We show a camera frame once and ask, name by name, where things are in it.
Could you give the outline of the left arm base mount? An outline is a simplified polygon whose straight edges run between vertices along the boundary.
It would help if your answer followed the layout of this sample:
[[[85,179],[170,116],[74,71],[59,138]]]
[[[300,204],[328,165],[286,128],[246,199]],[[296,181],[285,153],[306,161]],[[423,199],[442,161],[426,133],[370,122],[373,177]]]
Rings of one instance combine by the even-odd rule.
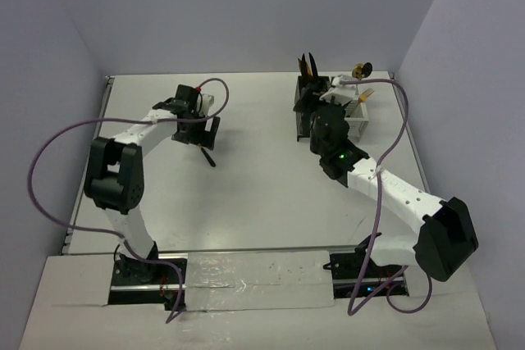
[[[109,305],[163,305],[170,311],[180,301],[177,311],[185,310],[186,257],[167,258],[181,273],[182,290],[175,270],[163,264],[144,264],[121,253],[117,245],[113,252],[113,272],[107,303]]]

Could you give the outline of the gold fork green handle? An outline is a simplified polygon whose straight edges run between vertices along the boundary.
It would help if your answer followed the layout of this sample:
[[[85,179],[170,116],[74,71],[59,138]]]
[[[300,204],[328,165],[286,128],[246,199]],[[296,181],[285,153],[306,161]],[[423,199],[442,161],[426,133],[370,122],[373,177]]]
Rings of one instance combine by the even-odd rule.
[[[204,147],[200,147],[200,152],[203,154],[203,156],[205,157],[206,161],[208,162],[208,164],[215,168],[217,166],[216,162],[212,159],[210,153],[207,151],[206,148]]]

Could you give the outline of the black spoon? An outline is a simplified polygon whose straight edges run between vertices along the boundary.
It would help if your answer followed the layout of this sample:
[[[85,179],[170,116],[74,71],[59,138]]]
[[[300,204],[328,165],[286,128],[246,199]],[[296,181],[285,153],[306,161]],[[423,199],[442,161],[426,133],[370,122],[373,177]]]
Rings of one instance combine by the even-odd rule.
[[[373,65],[370,62],[363,63],[363,79],[370,76],[373,71]]]

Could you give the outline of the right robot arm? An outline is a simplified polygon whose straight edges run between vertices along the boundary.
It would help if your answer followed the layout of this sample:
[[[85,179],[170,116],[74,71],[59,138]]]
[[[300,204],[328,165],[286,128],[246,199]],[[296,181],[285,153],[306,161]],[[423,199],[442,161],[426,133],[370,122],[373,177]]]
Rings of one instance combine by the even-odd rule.
[[[373,277],[384,266],[418,266],[434,280],[449,280],[479,247],[467,204],[425,193],[382,169],[349,140],[348,106],[349,99],[337,89],[325,91],[314,84],[297,88],[299,137],[309,139],[330,179],[374,199],[411,229],[405,235],[369,236],[373,246],[358,254],[358,271]]]

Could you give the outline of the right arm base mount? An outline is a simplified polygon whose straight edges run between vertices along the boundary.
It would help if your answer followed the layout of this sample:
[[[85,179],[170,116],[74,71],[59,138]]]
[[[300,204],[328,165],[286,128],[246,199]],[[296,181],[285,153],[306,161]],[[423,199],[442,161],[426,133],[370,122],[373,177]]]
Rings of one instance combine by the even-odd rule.
[[[352,252],[330,252],[329,262],[324,264],[322,268],[331,272],[335,299],[351,298],[351,294],[356,288],[370,238],[371,236],[366,237]],[[357,297],[364,298],[372,293],[400,268],[401,266],[397,265],[378,266],[370,260],[365,276],[358,286]]]

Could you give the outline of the gold knife green handle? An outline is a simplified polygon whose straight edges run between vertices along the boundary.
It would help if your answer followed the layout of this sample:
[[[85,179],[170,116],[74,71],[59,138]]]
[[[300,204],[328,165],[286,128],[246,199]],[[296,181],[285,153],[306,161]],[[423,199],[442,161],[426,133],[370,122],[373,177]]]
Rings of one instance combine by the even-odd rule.
[[[299,72],[301,76],[304,78],[311,78],[312,73],[311,73],[308,63],[304,59],[299,59],[298,63],[299,63]]]

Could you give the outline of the gold spoon green handle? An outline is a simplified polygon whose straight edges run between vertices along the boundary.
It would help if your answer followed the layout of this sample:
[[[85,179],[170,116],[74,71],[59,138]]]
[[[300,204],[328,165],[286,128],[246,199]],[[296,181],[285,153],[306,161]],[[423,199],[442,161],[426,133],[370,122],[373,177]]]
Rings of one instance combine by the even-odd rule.
[[[356,80],[361,80],[363,78],[363,64],[357,64],[352,70],[352,77]]]

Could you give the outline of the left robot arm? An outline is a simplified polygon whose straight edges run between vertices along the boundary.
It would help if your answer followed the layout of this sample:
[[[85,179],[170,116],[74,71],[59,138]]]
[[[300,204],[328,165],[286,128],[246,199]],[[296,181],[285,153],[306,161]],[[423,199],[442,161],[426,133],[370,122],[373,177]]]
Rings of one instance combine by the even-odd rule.
[[[111,138],[97,137],[89,150],[84,194],[105,211],[112,228],[123,236],[125,268],[142,283],[160,274],[158,246],[149,235],[141,210],[144,196],[144,158],[166,139],[194,145],[210,166],[221,118],[210,110],[211,94],[180,84],[173,97],[160,101],[138,123]]]

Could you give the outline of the white fork green handle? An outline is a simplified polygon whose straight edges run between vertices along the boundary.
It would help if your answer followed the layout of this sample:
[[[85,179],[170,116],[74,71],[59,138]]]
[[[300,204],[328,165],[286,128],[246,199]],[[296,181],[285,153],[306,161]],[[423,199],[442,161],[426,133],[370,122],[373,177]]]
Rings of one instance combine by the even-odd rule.
[[[359,95],[358,101],[360,103],[366,102],[374,94],[374,89],[368,88]]]

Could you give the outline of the black steak knife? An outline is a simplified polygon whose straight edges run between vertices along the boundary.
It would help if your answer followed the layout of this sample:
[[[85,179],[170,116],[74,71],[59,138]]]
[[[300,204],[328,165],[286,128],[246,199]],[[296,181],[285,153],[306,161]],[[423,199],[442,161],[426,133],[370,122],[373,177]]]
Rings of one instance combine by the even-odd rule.
[[[318,71],[317,71],[317,64],[315,62],[314,56],[312,55],[312,53],[309,53],[308,56],[309,56],[309,62],[310,62],[310,66],[308,66],[308,73],[311,77],[317,78]]]
[[[301,75],[303,77],[308,77],[309,76],[308,63],[306,61],[305,54],[303,54],[301,59],[300,59],[300,72],[301,72]]]

